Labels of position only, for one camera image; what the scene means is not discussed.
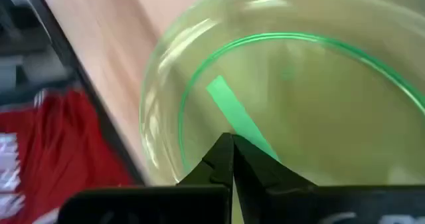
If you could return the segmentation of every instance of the wooden surface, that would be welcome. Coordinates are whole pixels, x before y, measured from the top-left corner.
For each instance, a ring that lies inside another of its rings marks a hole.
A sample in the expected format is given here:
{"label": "wooden surface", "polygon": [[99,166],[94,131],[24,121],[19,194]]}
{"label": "wooden surface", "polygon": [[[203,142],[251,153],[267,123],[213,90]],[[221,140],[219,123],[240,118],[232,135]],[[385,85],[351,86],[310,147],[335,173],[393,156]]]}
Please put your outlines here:
{"label": "wooden surface", "polygon": [[158,38],[196,0],[46,0],[104,102],[136,166],[143,70]]}

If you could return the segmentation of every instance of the red fabric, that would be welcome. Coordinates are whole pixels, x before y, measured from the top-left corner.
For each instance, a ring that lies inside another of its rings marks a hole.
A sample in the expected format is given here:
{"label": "red fabric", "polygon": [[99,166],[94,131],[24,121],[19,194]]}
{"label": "red fabric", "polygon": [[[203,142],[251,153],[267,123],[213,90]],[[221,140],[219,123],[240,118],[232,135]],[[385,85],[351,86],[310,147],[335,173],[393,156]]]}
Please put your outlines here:
{"label": "red fabric", "polygon": [[38,108],[1,113],[0,132],[17,133],[17,191],[25,195],[22,210],[0,224],[32,223],[83,189],[131,183],[81,92],[50,95]]}

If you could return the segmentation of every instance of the green rim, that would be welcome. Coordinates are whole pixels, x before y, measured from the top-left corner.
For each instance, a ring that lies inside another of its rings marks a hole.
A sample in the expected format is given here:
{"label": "green rim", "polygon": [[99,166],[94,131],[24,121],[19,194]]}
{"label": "green rim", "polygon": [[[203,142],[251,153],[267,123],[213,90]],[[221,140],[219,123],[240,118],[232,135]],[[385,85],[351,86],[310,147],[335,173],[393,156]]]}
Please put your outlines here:
{"label": "green rim", "polygon": [[188,166],[186,161],[185,147],[183,144],[183,112],[185,109],[186,98],[189,95],[189,92],[192,86],[196,83],[197,79],[205,71],[205,69],[208,68],[216,59],[218,59],[224,53],[227,53],[228,51],[236,47],[246,45],[248,43],[255,43],[258,41],[267,41],[267,40],[274,40],[274,39],[292,39],[292,40],[302,40],[302,41],[320,43],[322,45],[336,47],[339,50],[343,51],[344,53],[347,53],[348,55],[351,55],[354,58],[362,60],[368,66],[372,67],[379,73],[383,74],[393,84],[398,86],[413,101],[413,103],[415,103],[415,105],[420,109],[421,113],[425,115],[425,105],[424,105],[425,100],[424,100],[424,97],[421,95],[421,93],[419,93],[417,89],[415,89],[412,85],[410,85],[405,79],[403,79],[403,77],[401,77],[401,75],[399,75],[391,67],[387,66],[380,60],[368,55],[367,53],[363,52],[362,50],[358,48],[352,47],[351,45],[345,44],[335,39],[322,37],[318,35],[306,34],[306,33],[262,33],[257,35],[250,35],[250,36],[232,41],[231,43],[228,43],[227,45],[216,50],[206,60],[204,60],[201,63],[201,65],[198,66],[195,73],[192,75],[189,83],[185,87],[185,90],[181,97],[179,113],[177,118],[179,147],[180,147],[181,159],[182,159],[183,167],[185,168],[185,171],[189,171],[190,167]]}

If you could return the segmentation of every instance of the red cloth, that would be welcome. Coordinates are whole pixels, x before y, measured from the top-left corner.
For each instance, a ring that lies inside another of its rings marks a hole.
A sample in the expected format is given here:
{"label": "red cloth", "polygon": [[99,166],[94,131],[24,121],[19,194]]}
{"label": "red cloth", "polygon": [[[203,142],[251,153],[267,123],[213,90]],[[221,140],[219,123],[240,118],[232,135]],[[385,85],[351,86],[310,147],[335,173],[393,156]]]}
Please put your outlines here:
{"label": "red cloth", "polygon": [[37,108],[1,113],[0,132],[17,134],[17,191],[25,195],[22,210],[0,224],[32,223],[79,191],[131,183],[81,92],[49,95]]}

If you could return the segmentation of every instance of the green paper strip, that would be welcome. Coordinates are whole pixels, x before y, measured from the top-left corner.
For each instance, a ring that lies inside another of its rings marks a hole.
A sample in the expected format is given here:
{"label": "green paper strip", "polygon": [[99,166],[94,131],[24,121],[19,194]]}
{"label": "green paper strip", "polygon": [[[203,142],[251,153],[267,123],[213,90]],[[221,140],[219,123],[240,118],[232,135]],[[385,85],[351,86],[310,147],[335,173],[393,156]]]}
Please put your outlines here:
{"label": "green paper strip", "polygon": [[217,76],[207,86],[207,90],[238,135],[246,138],[257,148],[260,148],[270,157],[280,162],[276,152],[263,137],[257,125],[246,113],[245,107],[239,102],[221,75]]}

